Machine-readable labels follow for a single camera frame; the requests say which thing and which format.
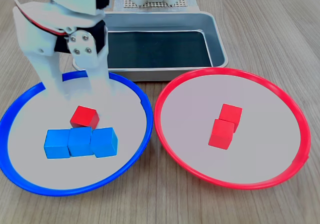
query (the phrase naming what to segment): wood grain surface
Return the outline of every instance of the wood grain surface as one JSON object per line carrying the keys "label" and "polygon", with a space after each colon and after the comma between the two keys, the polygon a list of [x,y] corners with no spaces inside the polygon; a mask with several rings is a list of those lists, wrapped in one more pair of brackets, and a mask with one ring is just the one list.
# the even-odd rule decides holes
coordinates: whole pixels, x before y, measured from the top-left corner
{"label": "wood grain surface", "polygon": [[[228,67],[267,78],[303,110],[312,142],[302,170],[264,190],[214,186],[177,165],[153,131],[145,152],[125,174],[89,193],[38,196],[1,172],[0,224],[320,223],[320,0],[197,2],[216,19]],[[13,0],[0,0],[0,116],[40,81],[18,46],[13,7]],[[71,63],[70,55],[61,56],[64,72],[73,70]],[[138,85],[154,108],[166,83]]]}

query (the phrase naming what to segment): cube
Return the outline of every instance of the cube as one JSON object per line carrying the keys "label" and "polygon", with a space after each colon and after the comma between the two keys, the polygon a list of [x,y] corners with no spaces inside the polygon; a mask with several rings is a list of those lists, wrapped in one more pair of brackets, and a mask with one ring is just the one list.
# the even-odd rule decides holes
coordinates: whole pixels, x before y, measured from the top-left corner
{"label": "cube", "polygon": [[233,139],[234,129],[234,123],[215,119],[209,140],[209,146],[227,150]]}
{"label": "cube", "polygon": [[99,115],[97,111],[84,106],[78,106],[70,120],[73,128],[91,127],[96,129],[98,122]]}
{"label": "cube", "polygon": [[90,146],[97,158],[116,156],[118,138],[115,130],[112,127],[93,130]]}
{"label": "cube", "polygon": [[93,155],[90,141],[92,128],[78,127],[70,130],[68,148],[72,157],[84,157]]}
{"label": "cube", "polygon": [[241,114],[242,114],[242,108],[233,106],[233,105],[223,104],[219,119],[233,123],[234,124],[233,133],[235,133],[239,126]]}
{"label": "cube", "polygon": [[48,159],[69,158],[69,129],[48,130],[44,142],[44,151]]}

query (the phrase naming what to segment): red block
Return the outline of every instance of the red block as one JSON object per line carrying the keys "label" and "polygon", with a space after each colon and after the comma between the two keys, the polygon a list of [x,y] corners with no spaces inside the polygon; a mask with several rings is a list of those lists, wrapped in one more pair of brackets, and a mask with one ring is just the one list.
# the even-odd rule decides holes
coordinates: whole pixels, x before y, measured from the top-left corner
{"label": "red block", "polygon": [[91,127],[94,130],[99,120],[99,115],[95,109],[79,105],[70,120],[70,124],[73,128]]}
{"label": "red block", "polygon": [[229,121],[215,119],[209,146],[227,150],[234,136],[235,124]]}
{"label": "red block", "polygon": [[242,108],[233,106],[233,105],[223,104],[219,119],[233,123],[234,124],[233,133],[235,133],[239,126],[241,114],[242,114]]}

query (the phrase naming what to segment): blue cube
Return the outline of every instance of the blue cube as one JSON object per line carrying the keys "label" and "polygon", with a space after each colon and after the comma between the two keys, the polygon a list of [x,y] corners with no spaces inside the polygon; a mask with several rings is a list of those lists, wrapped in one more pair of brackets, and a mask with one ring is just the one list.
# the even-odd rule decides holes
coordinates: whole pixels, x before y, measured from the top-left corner
{"label": "blue cube", "polygon": [[69,129],[48,130],[44,142],[44,151],[48,159],[69,158]]}
{"label": "blue cube", "polygon": [[90,147],[92,128],[76,127],[70,130],[68,148],[72,157],[93,155]]}
{"label": "blue cube", "polygon": [[97,158],[116,156],[118,138],[115,130],[112,127],[93,130],[90,145]]}

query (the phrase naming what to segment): red wire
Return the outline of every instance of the red wire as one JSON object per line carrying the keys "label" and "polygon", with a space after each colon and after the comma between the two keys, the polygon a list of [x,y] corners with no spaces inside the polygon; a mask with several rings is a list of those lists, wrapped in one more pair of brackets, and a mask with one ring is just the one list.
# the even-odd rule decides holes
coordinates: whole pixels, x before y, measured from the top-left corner
{"label": "red wire", "polygon": [[43,25],[40,25],[39,23],[35,22],[34,20],[32,20],[23,10],[21,10],[21,8],[16,4],[16,7],[20,10],[20,12],[23,14],[23,16],[29,21],[31,22],[33,25],[35,25],[36,27],[46,31],[46,32],[49,32],[51,34],[54,34],[56,36],[66,36],[68,35],[66,32],[58,32],[58,31],[55,31],[55,30],[52,30],[52,29],[49,29]]}

